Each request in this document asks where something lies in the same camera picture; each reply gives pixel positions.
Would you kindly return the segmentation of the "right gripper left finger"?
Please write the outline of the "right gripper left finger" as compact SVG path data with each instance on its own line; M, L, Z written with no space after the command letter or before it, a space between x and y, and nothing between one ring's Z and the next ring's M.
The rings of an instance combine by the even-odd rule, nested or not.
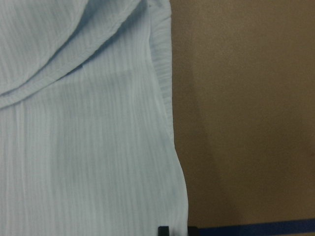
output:
M158 236L169 236L169 227L168 226L159 226L158 227Z

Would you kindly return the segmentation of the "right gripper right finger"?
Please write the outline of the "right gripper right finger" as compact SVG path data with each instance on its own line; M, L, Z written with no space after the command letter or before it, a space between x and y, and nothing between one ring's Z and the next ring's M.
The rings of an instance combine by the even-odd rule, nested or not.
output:
M199 229L196 226L188 226L188 236L199 236Z

